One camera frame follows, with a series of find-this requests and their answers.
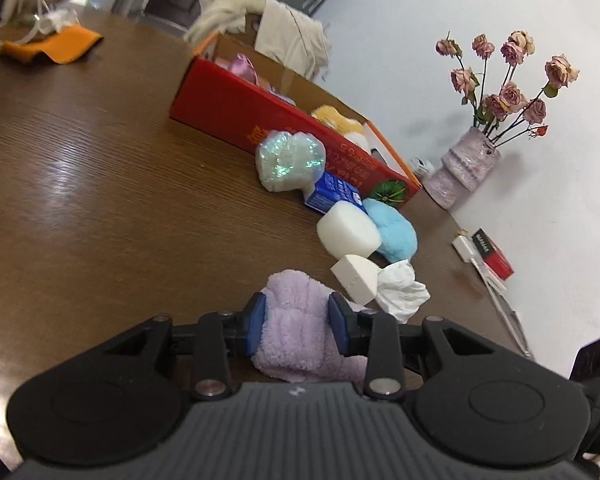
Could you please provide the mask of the wooden chair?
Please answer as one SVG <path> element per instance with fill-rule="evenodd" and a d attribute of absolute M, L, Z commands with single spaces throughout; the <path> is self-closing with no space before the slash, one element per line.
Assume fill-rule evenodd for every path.
<path fill-rule="evenodd" d="M 245 15 L 245 29 L 240 35 L 240 41 L 249 47 L 254 47 L 262 20 L 261 14 L 248 13 Z"/>

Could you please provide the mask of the white charger plug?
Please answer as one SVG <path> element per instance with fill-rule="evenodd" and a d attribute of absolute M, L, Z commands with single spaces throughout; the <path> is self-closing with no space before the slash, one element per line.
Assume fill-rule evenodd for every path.
<path fill-rule="evenodd" d="M 452 247 L 464 262 L 473 262 L 477 260 L 477 249 L 467 236 L 463 234 L 457 235 L 452 241 Z"/>

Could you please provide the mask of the white wedge sponge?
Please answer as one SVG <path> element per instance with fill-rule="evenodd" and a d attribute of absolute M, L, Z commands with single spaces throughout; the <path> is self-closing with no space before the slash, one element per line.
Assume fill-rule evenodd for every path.
<path fill-rule="evenodd" d="M 377 294 L 380 267 L 358 255 L 345 255 L 330 269 L 349 298 L 366 306 Z"/>

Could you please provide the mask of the lilac fluffy towel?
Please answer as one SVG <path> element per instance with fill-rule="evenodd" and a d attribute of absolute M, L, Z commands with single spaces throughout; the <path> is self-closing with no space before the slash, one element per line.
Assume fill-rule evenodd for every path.
<path fill-rule="evenodd" d="M 301 271 L 285 270 L 271 275 L 262 292 L 265 320 L 252 357 L 261 373 L 293 384 L 362 384 L 367 359 L 342 356 L 328 324 L 329 287 Z"/>

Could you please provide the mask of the dried pink roses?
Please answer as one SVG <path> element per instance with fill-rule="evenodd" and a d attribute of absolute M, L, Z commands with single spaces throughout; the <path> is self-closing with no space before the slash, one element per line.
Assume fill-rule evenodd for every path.
<path fill-rule="evenodd" d="M 494 148 L 512 142 L 521 136 L 530 139 L 545 136 L 546 101 L 555 99 L 559 92 L 574 84 L 580 70 L 563 54 L 553 55 L 544 63 L 544 82 L 535 96 L 525 96 L 514 81 L 518 68 L 535 54 L 532 36 L 522 29 L 510 32 L 501 47 L 497 47 L 486 35 L 478 35 L 471 41 L 470 50 L 481 61 L 481 70 L 476 72 L 464 60 L 460 44 L 449 36 L 434 45 L 438 55 L 452 58 L 458 64 L 450 73 L 455 92 L 462 103 L 472 109 L 471 125 Z M 506 72 L 498 90 L 486 91 L 486 76 L 490 59 L 500 54 Z"/>

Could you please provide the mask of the light blue fluffy ball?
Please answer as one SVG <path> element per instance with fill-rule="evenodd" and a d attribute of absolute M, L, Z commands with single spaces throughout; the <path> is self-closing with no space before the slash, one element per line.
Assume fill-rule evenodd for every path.
<path fill-rule="evenodd" d="M 396 208 L 379 200 L 366 198 L 363 205 L 380 234 L 377 251 L 388 263 L 411 261 L 418 248 L 417 234 L 411 222 Z"/>

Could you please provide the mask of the red black small box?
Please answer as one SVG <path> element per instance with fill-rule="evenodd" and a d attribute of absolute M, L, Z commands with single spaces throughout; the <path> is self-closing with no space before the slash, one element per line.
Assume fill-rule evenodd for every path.
<path fill-rule="evenodd" d="M 489 235 L 483 229 L 478 229 L 478 231 L 472 234 L 471 240 L 484 263 L 500 280 L 506 281 L 514 274 L 512 266 L 501 249 L 498 248 L 498 245 L 490 239 Z"/>

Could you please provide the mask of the pink textured vase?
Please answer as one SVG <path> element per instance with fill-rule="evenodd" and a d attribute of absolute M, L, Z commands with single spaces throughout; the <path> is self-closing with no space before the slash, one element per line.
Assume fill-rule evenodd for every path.
<path fill-rule="evenodd" d="M 441 157 L 441 167 L 424 180 L 424 189 L 443 209 L 475 190 L 501 159 L 501 153 L 477 128 L 471 127 Z"/>

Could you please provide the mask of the white round sponge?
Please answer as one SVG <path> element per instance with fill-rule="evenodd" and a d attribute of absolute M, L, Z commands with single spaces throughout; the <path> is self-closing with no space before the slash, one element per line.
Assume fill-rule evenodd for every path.
<path fill-rule="evenodd" d="M 368 258 L 381 245 L 377 226 L 365 211 L 340 200 L 317 221 L 318 239 L 336 260 L 347 255 Z"/>

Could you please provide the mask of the white tissue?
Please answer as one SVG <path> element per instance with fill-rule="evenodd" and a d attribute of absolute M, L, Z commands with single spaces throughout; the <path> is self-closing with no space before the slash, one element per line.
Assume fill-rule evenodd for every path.
<path fill-rule="evenodd" d="M 406 324 L 429 299 L 429 290 L 416 280 L 408 260 L 391 263 L 379 271 L 376 302 L 400 324 Z"/>

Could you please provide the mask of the small white medicine bottle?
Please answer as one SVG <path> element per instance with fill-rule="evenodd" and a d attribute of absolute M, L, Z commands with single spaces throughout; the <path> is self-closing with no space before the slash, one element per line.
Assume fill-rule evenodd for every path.
<path fill-rule="evenodd" d="M 434 173 L 434 170 L 436 170 L 434 164 L 428 159 L 413 157 L 408 164 L 419 181 L 425 181 Z"/>

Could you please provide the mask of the red orange cardboard box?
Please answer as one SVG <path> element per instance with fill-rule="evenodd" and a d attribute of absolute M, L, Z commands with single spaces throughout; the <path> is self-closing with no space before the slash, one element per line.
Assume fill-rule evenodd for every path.
<path fill-rule="evenodd" d="M 231 61 L 238 53 L 248 56 L 258 75 L 296 105 L 214 62 L 216 58 Z M 363 125 L 370 153 L 311 116 L 312 110 L 323 105 L 333 106 L 341 115 Z M 327 171 L 355 186 L 364 197 L 372 196 L 396 208 L 422 188 L 369 119 L 309 79 L 227 34 L 214 32 L 196 47 L 172 102 L 170 117 L 250 154 L 272 131 L 312 134 L 326 148 Z"/>

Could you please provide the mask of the pink satin scrunchie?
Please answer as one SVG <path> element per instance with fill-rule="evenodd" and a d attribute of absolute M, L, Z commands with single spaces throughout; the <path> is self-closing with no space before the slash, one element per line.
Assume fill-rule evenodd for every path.
<path fill-rule="evenodd" d="M 258 75 L 248 56 L 238 53 L 231 61 L 226 60 L 225 58 L 216 58 L 214 62 L 217 66 L 224 68 L 224 70 L 227 70 L 231 74 L 250 82 L 250 84 L 254 84 L 258 88 L 268 93 L 271 93 L 272 96 L 277 96 L 279 99 L 290 105 L 296 105 L 296 102 L 294 102 L 293 99 L 288 98 L 288 96 L 283 96 L 265 78 L 261 78 Z"/>

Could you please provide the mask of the beige jacket on chair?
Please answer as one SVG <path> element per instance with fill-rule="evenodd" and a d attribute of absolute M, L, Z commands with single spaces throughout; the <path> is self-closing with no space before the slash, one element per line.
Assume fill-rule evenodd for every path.
<path fill-rule="evenodd" d="M 261 14 L 253 49 L 312 79 L 328 66 L 330 43 L 322 23 L 277 0 L 199 0 L 201 12 L 184 34 L 199 46 L 214 32 L 240 40 L 245 15 Z"/>

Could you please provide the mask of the iridescent white mesh pouf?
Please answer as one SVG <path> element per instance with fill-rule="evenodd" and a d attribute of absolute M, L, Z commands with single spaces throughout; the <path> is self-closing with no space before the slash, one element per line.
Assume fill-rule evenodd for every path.
<path fill-rule="evenodd" d="M 312 134 L 272 131 L 256 148 L 260 183 L 272 193 L 304 191 L 324 174 L 326 148 Z"/>

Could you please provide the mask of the yellow white plush toy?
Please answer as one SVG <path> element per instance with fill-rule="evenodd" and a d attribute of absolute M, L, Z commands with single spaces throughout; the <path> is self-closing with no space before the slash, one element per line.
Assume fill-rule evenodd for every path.
<path fill-rule="evenodd" d="M 311 116 L 321 124 L 331 128 L 355 144 L 366 153 L 370 153 L 370 144 L 366 139 L 363 125 L 355 119 L 341 115 L 335 107 L 323 105 L 312 110 Z"/>

